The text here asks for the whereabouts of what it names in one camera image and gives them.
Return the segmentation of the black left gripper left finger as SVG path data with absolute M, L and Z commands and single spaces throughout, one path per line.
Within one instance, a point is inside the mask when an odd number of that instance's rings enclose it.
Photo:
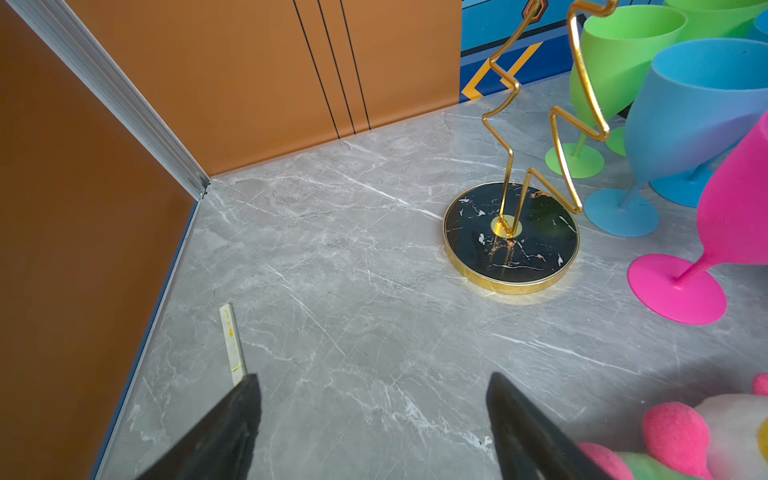
M 247 374 L 142 479 L 245 479 L 262 414 L 258 376 Z

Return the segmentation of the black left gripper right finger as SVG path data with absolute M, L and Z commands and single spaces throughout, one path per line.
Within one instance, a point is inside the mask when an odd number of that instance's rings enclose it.
M 610 477 L 500 372 L 490 377 L 486 406 L 502 478 Z

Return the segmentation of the magenta wine glass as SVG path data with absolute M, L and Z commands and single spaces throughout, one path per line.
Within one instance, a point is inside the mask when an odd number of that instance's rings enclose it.
M 726 294 L 708 270 L 724 263 L 767 263 L 767 117 L 762 116 L 708 182 L 697 208 L 700 259 L 650 254 L 628 269 L 634 295 L 653 312 L 678 323 L 720 320 Z

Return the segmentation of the blue wine glass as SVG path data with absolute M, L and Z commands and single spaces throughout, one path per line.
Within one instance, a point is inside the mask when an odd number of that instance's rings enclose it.
M 684 41 L 726 37 L 767 42 L 766 1 L 760 1 L 751 7 L 728 10 L 683 7 L 679 1 L 667 1 L 666 5 L 682 10 L 688 15 L 692 27 L 688 27 L 683 33 Z M 717 160 L 718 157 L 713 157 L 696 168 L 654 180 L 650 186 L 668 201 L 687 207 L 697 207 L 707 183 L 713 176 L 712 166 Z
M 625 124 L 633 184 L 628 190 L 589 195 L 587 218 L 613 235 L 650 234 L 660 216 L 640 190 L 716 158 L 743 138 L 766 109 L 766 43 L 709 38 L 664 49 L 652 60 Z

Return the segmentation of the blue wine glass front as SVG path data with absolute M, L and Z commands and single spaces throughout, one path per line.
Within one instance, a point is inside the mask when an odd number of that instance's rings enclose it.
M 589 195 L 587 218 L 613 235 L 650 234 L 660 216 L 640 190 L 716 158 L 743 138 L 766 109 L 766 43 L 709 38 L 664 49 L 652 60 L 625 124 L 633 184 L 628 190 Z

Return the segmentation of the green wine glass front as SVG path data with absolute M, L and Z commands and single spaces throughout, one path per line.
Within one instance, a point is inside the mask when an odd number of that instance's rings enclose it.
M 688 16 L 680 10 L 660 5 L 632 5 L 617 7 L 607 13 L 609 5 L 595 5 L 589 1 L 575 1 L 569 7 L 569 16 L 578 11 L 591 15 L 586 19 L 580 41 L 581 56 L 596 103 L 602 117 L 613 118 L 631 105 L 643 85 L 653 58 L 673 45 L 688 23 Z M 588 103 L 588 97 L 574 65 L 570 74 L 570 97 L 576 118 L 590 130 L 601 134 L 601 124 Z M 597 150 L 585 146 L 588 135 L 580 132 L 577 143 L 563 143 L 562 150 L 573 178 L 589 178 L 604 168 L 604 158 Z

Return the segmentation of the green wine glass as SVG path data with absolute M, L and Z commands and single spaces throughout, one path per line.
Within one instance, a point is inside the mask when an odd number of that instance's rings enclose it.
M 767 47 L 746 34 L 766 9 L 764 1 L 667 1 L 622 6 L 585 23 L 586 38 L 613 41 L 611 65 L 629 65 L 598 95 L 618 94 L 614 112 L 634 106 L 629 155 L 644 146 L 642 127 L 664 141 L 703 132 L 710 158 L 754 124 L 767 109 Z
M 596 103 L 602 117 L 613 118 L 631 105 L 643 85 L 653 58 L 673 45 L 688 23 L 688 16 L 680 10 L 660 5 L 632 5 L 617 7 L 607 13 L 609 5 L 595 5 L 589 1 L 575 1 L 569 7 L 569 16 L 578 11 L 591 15 L 586 19 L 580 41 L 581 56 Z M 570 74 L 570 97 L 576 118 L 590 130 L 601 134 L 601 124 L 588 103 L 588 97 L 574 65 Z M 589 178 L 604 168 L 604 158 L 597 150 L 585 146 L 588 135 L 580 132 L 577 143 L 563 143 L 562 150 L 573 178 Z

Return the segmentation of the gold wine glass rack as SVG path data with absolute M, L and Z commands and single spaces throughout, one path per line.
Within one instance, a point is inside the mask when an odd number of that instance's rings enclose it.
M 564 120 L 595 141 L 609 138 L 610 127 L 584 60 L 578 17 L 586 14 L 606 18 L 617 7 L 615 1 L 575 1 L 567 11 L 570 49 L 591 120 L 580 120 L 558 106 L 549 112 L 566 192 L 560 192 L 539 171 L 529 168 L 521 183 L 504 179 L 478 185 L 459 195 L 447 208 L 442 221 L 447 258 L 475 285 L 509 295 L 535 293 L 561 280 L 573 264 L 580 247 L 574 218 L 583 213 L 584 205 L 567 164 L 558 122 Z

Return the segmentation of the wooden stick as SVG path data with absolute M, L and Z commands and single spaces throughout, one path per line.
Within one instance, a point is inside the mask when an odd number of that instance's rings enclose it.
M 221 306 L 219 314 L 232 382 L 237 385 L 247 374 L 247 369 L 232 305 L 227 303 Z

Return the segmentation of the colourful plush toy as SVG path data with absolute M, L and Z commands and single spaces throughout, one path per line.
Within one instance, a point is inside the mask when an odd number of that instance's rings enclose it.
M 709 397 L 692 408 L 658 405 L 642 421 L 644 453 L 579 448 L 612 479 L 765 479 L 767 375 L 752 391 Z

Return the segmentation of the aluminium corner post left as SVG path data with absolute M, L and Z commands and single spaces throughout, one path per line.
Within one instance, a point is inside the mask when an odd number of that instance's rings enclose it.
M 66 2 L 8 5 L 192 198 L 204 198 L 208 174 Z

